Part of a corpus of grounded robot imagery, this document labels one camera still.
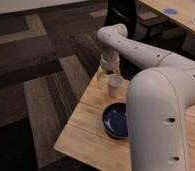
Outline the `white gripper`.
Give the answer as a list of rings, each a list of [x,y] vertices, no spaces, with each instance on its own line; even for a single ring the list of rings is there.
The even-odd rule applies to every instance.
[[[101,55],[100,66],[101,68],[97,70],[98,80],[104,77],[105,71],[113,71],[114,74],[120,75],[119,54],[114,50],[104,51]]]

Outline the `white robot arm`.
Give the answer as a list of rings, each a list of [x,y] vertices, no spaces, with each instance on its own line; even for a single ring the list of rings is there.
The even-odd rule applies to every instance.
[[[191,171],[185,113],[195,105],[195,61],[127,37],[123,24],[97,31],[102,60],[122,55],[141,68],[128,85],[133,171]]]

